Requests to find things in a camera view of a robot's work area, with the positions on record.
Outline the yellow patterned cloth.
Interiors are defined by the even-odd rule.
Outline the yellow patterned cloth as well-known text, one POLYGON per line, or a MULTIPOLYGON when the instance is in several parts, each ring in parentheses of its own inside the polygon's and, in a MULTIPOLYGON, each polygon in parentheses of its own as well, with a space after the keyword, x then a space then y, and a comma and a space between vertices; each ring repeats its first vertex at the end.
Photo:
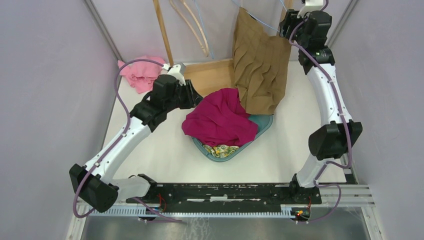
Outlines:
POLYGON ((219 159, 230 157, 240 148, 239 146, 229 146, 225 144, 216 146, 203 144, 202 146, 209 154, 211 154, 212 157, 219 159))

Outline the wooden clothes rack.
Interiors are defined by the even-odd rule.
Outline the wooden clothes rack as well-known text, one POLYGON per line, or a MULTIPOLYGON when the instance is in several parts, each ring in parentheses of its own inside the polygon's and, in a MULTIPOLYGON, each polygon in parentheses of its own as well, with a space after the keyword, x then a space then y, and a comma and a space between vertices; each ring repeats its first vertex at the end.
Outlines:
MULTIPOLYGON (((164 69, 175 69, 180 67, 182 64, 175 63, 174 61, 160 2, 158 0, 154 0, 152 3, 159 24, 159 29, 163 39, 168 62, 170 64, 169 67, 165 67, 164 69)), ((181 4, 186 8, 196 25, 196 27, 193 27, 191 22, 184 16, 182 11, 179 10, 179 8, 172 0, 169 2, 169 4, 190 28, 199 44, 200 49, 203 51, 203 54, 206 57, 214 59, 215 55, 213 53, 212 44, 208 41, 206 27, 201 17, 200 10, 197 10, 197 14, 194 14, 193 10, 187 5, 186 1, 181 1, 181 4)), ((232 86, 232 80, 234 79, 233 59, 227 58, 189 64, 186 66, 184 76, 187 79, 192 80, 194 86, 202 96, 206 96, 211 92, 217 91, 221 88, 232 86)))

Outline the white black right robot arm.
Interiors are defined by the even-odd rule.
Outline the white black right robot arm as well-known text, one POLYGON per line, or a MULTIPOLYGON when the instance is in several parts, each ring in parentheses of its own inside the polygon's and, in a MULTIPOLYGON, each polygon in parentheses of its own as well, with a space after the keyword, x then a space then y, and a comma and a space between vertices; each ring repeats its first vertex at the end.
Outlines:
POLYGON ((298 61, 310 81, 321 126, 308 138, 310 155, 289 184, 289 199, 295 204, 319 196, 319 179, 327 166, 349 169, 353 145, 363 131, 346 108, 336 77, 335 58, 327 46, 332 17, 325 11, 301 13, 289 9, 279 24, 279 35, 298 48, 298 61))

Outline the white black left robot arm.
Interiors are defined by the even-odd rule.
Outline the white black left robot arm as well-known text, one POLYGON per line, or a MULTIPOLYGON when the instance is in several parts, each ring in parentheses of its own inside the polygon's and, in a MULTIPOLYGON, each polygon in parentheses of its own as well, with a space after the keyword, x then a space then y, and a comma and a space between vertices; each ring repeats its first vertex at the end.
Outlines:
POLYGON ((170 74, 161 74, 141 102, 127 111, 127 122, 111 142, 84 165, 74 164, 70 180, 75 200, 82 199, 99 213, 109 210, 116 201, 139 197, 149 204, 156 200, 155 181, 145 175, 115 179, 122 163, 144 139, 167 119, 175 109, 196 107, 203 97, 190 79, 181 83, 170 74))

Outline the brown skirt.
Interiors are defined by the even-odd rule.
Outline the brown skirt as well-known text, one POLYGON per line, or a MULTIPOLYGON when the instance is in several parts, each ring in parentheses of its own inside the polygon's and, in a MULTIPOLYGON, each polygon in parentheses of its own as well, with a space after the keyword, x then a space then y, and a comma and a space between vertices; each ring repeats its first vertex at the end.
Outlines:
POLYGON ((286 38, 265 33, 257 20, 239 8, 233 33, 232 84, 248 114, 274 114, 286 95, 291 48, 286 38))

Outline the magenta cloth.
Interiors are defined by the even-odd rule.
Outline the magenta cloth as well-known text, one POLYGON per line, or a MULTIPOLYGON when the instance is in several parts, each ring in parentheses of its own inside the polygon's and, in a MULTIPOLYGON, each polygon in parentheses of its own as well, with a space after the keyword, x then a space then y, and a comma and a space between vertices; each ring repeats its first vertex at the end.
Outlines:
POLYGON ((187 114, 181 128, 185 135, 202 144, 241 147, 253 141, 258 125, 249 120, 235 88, 222 88, 207 95, 187 114))

